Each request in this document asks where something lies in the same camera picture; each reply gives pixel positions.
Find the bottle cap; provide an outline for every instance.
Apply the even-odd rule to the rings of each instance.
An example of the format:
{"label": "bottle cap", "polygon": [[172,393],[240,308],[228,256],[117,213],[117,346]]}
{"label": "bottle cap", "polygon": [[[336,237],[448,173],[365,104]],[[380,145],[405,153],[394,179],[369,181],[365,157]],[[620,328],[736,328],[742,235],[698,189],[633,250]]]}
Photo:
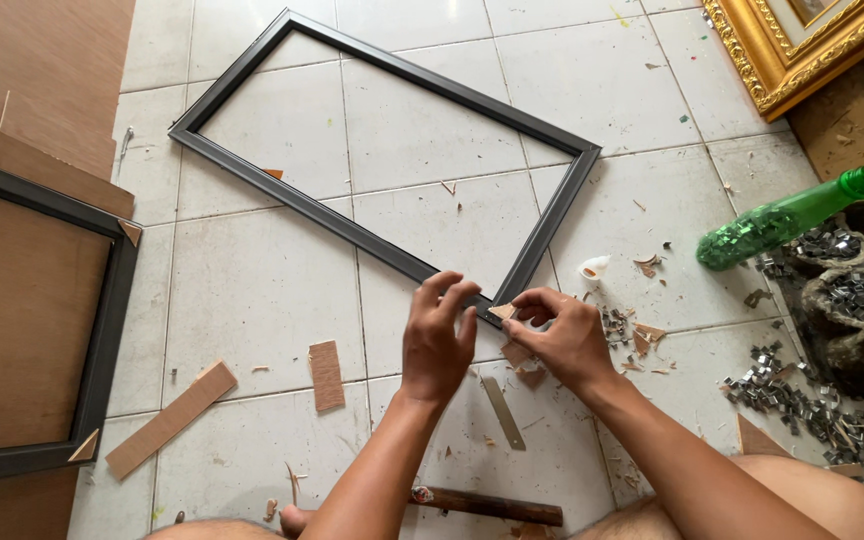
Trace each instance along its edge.
{"label": "bottle cap", "polygon": [[852,199],[864,199],[864,165],[842,173],[839,177],[839,188]]}

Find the hand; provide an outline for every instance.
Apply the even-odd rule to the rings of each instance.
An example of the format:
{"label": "hand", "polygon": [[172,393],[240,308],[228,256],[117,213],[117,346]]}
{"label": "hand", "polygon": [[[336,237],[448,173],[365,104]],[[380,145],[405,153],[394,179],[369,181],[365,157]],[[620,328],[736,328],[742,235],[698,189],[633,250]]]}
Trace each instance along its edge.
{"label": "hand", "polygon": [[519,309],[518,320],[532,319],[534,327],[555,319],[546,331],[528,329],[512,318],[502,321],[502,328],[580,399],[602,387],[600,383],[616,381],[618,373],[609,357],[602,316],[594,305],[549,287],[529,289],[511,304]]}
{"label": "hand", "polygon": [[455,318],[462,304],[482,287],[462,281],[458,272],[438,272],[412,297],[412,311],[402,339],[403,396],[444,407],[462,383],[475,353],[475,307]]}

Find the green plastic bottle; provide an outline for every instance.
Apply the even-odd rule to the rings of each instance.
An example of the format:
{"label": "green plastic bottle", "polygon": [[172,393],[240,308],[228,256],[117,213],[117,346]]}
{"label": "green plastic bottle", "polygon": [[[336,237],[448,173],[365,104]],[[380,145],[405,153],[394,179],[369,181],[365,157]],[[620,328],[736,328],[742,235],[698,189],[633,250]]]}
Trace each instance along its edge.
{"label": "green plastic bottle", "polygon": [[774,250],[864,199],[864,166],[838,179],[762,204],[699,240],[695,257],[711,270],[728,270]]}

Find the picture frame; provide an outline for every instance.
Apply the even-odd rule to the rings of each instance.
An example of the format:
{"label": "picture frame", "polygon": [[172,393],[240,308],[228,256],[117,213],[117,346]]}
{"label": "picture frame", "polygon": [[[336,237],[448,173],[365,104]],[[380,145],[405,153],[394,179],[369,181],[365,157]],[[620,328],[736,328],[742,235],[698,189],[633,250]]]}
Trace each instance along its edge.
{"label": "picture frame", "polygon": [[288,7],[283,9],[198,101],[175,121],[169,130],[169,137],[417,283],[423,282],[439,270],[198,134],[198,130],[293,31],[330,45],[342,53],[352,55],[573,156],[561,183],[538,218],[505,280],[499,286],[495,298],[490,299],[479,294],[469,299],[466,304],[475,307],[479,318],[500,329],[501,319],[488,309],[508,304],[528,287],[549,242],[592,171],[602,147],[510,104],[300,15]]}
{"label": "picture frame", "polygon": [[138,260],[141,227],[0,169],[0,199],[111,240],[68,440],[0,448],[0,477],[80,466],[98,456]]}
{"label": "picture frame", "polygon": [[796,1],[702,0],[706,21],[769,122],[864,58],[864,0],[826,0],[814,17],[803,17]]}

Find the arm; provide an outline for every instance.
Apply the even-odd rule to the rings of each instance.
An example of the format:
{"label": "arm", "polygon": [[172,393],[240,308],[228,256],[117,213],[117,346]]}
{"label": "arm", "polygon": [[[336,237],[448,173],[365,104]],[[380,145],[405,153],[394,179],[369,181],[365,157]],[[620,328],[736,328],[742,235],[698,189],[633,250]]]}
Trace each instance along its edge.
{"label": "arm", "polygon": [[458,335],[454,324],[465,300],[480,290],[462,274],[439,272],[415,291],[402,344],[402,386],[301,538],[399,538],[429,438],[473,361],[475,308],[462,313]]}
{"label": "arm", "polygon": [[[513,300],[519,320],[506,320],[511,339],[539,357],[622,443],[649,480],[684,538],[834,539],[817,522],[752,478],[654,406],[618,374],[599,311],[550,288]],[[768,516],[750,520],[749,516]]]}

